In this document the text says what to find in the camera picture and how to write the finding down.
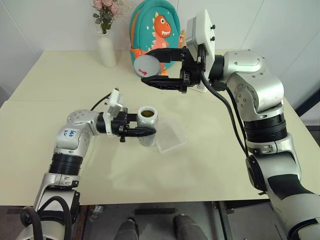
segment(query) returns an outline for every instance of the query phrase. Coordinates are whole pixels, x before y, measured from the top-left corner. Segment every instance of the green leaves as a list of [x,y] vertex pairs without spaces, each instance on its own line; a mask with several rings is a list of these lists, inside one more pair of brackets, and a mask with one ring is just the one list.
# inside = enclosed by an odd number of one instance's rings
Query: green leaves
[[106,29],[106,25],[105,24],[101,23],[100,28],[101,28],[103,34],[107,33],[107,29]]
[[97,18],[97,19],[95,20],[95,23],[96,23],[96,24],[100,24],[100,23],[101,23],[101,18],[100,18],[100,17]]
[[106,12],[103,14],[103,17],[104,17],[105,19],[107,19],[107,20],[108,20],[108,19],[110,19],[109,14],[108,14],[108,13],[106,13]]

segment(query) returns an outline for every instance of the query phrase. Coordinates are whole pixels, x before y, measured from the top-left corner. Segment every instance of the clear plastic container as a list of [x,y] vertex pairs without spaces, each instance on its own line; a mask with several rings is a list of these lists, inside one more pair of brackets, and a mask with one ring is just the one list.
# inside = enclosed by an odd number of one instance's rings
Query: clear plastic container
[[160,118],[156,125],[155,143],[163,154],[186,144],[187,135],[174,118]]

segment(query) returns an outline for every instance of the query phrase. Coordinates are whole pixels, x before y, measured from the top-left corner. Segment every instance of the pink flower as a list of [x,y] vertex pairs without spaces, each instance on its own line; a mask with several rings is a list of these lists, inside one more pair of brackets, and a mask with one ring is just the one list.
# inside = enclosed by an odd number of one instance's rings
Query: pink flower
[[102,9],[102,0],[92,0],[93,7],[100,11]]
[[109,7],[112,5],[113,0],[102,0],[102,2],[106,7]]
[[110,11],[112,12],[113,15],[116,15],[117,11],[118,11],[118,5],[113,2],[111,7],[110,7]]

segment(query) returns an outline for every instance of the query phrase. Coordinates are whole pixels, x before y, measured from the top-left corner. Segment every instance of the black shoe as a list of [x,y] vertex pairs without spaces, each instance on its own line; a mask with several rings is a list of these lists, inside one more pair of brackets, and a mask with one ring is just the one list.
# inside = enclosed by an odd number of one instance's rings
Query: black shoe
[[173,230],[178,240],[208,240],[195,221],[184,214],[173,218]]
[[128,219],[127,220],[131,220],[131,221],[133,221],[133,223],[134,223],[134,226],[135,226],[135,232],[136,232],[136,235],[138,236],[138,238],[139,238],[139,228],[138,228],[138,224],[137,224],[137,222],[136,222],[136,220],[131,216],[131,217],[128,217]]

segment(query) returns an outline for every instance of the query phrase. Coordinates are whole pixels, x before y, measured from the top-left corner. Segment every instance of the brown liquid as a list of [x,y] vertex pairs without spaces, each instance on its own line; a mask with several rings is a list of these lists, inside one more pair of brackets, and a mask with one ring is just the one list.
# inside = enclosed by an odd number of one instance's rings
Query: brown liquid
[[150,110],[144,110],[141,112],[141,115],[144,116],[145,118],[150,118],[153,115],[155,115],[155,113],[153,111]]

